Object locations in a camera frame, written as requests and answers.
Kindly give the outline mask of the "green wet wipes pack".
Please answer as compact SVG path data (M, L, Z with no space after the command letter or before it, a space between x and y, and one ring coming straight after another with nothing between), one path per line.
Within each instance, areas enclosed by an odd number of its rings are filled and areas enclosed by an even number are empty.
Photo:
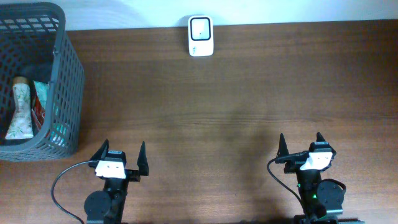
M49 84L34 81L35 95L32 100L33 105L39 104L45 109L47 104L47 93L49 92Z

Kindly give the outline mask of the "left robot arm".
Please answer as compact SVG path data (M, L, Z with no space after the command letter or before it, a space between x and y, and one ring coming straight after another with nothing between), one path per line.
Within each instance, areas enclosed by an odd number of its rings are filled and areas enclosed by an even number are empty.
M94 168L97 177L104 180L104 187L89 194L85 200L87 223L122 222L129 183L140 182L142 176L149 175L146 144L141 144L137 170L127 169L126 163L126 153L111 150L108 140L91 157L89 166Z

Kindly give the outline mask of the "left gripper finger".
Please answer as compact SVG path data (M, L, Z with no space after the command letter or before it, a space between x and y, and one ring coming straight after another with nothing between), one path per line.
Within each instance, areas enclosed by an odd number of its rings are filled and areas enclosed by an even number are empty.
M137 166L139 168L139 175L148 176L149 175L149 164L146 156L146 144L143 141L139 151L139 156L137 158Z
M106 139L101 147L93 154L91 157L91 161L99 161L106 157L106 154L109 151L109 140Z

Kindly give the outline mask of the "white floral cosmetic tube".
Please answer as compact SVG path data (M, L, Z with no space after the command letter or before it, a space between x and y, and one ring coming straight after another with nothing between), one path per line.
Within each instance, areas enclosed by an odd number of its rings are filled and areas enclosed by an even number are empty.
M12 93L15 110L7 130L7 140L30 139L34 137L30 108L30 86L25 77L13 78Z

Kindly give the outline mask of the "orange snack bar wrapper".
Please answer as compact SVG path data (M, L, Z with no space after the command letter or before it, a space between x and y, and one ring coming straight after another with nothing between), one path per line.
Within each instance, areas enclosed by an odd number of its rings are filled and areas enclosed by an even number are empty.
M38 130L41 130L45 119L45 108L40 103L37 95L33 97L31 104L31 113L35 126Z

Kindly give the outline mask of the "grey plastic mesh basket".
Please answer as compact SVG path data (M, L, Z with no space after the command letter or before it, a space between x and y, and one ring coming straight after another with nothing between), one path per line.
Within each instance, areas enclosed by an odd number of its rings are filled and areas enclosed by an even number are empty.
M15 102L14 77L49 84L45 119L34 137L7 140ZM51 2L1 5L1 160L63 159L78 148L85 74L65 30L65 14ZM66 124L65 147L50 142L53 124Z

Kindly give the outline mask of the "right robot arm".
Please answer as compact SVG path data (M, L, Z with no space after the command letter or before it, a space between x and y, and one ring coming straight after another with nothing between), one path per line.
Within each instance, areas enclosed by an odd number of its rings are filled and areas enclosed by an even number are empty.
M284 165L284 173L295 174L298 193L295 196L303 209L294 216L294 223L338 223L343 213L345 184L334 179L322 179L321 173L331 167L336 151L317 133L307 151L291 154L283 134L274 162Z

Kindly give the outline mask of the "small teal tissue pack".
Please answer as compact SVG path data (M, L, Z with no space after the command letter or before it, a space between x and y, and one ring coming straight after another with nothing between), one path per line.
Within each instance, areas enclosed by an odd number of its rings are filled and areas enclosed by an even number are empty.
M53 130L50 133L50 142L56 144L57 146L65 147L66 137L69 132L69 127L66 124L54 123Z

